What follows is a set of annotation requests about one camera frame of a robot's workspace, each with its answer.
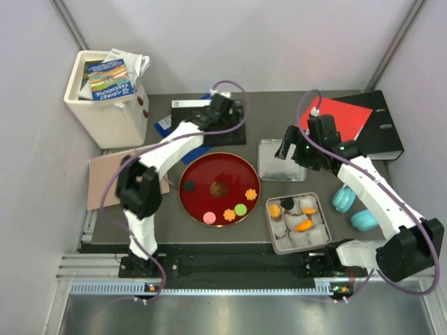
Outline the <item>silver tin lid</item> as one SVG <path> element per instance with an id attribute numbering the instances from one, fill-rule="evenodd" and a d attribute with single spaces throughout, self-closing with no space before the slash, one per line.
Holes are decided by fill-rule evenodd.
<path id="1" fill-rule="evenodd" d="M 307 169 L 292 159 L 295 145 L 291 144 L 285 160 L 275 158 L 280 139 L 263 139 L 258 143 L 258 176 L 264 181 L 305 181 Z"/>

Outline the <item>orange round dotted cookie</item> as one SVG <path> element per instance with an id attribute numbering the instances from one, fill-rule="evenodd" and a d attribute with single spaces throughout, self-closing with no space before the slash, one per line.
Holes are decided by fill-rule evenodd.
<path id="1" fill-rule="evenodd" d="M 302 208 L 302 213 L 305 215 L 313 215 L 317 212 L 318 210 L 313 208 L 313 207 L 305 207 Z"/>

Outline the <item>orange leaf cookie large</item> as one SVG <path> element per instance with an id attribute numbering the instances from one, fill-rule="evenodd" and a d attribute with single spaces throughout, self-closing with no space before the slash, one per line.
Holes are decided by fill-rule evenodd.
<path id="1" fill-rule="evenodd" d="M 305 220 L 301 222 L 300 224 L 296 225 L 295 231 L 296 232 L 304 232 L 312 228 L 312 221 L 311 220 Z"/>

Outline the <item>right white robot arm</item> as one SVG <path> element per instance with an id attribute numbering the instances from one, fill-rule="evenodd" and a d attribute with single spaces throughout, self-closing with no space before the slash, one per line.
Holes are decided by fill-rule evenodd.
<path id="1" fill-rule="evenodd" d="M 433 286 L 439 283 L 439 255 L 444 226 L 427 220 L 403 201 L 363 155 L 356 141 L 342 141 L 330 115 L 310 117 L 308 129 L 301 125 L 287 128 L 275 156 L 284 160 L 291 145 L 292 159 L 298 165 L 318 171 L 331 171 L 350 188 L 376 219 L 384 240 L 340 243 L 326 258 L 326 268 L 334 276 L 351 267 L 375 269 L 392 285 L 426 269 L 434 269 Z"/>

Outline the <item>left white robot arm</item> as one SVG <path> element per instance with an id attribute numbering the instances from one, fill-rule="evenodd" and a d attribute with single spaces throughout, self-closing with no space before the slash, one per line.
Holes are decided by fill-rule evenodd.
<path id="1" fill-rule="evenodd" d="M 122 263 L 127 276 L 150 277 L 158 270 L 153 254 L 158 248 L 154 233 L 154 216 L 162 201 L 160 180 L 178 161 L 205 141 L 205 133 L 219 135 L 232 125 L 234 100 L 231 93 L 212 92 L 171 134 L 141 155 L 122 160 L 116 196 L 119 198 L 129 227 L 129 254 Z"/>

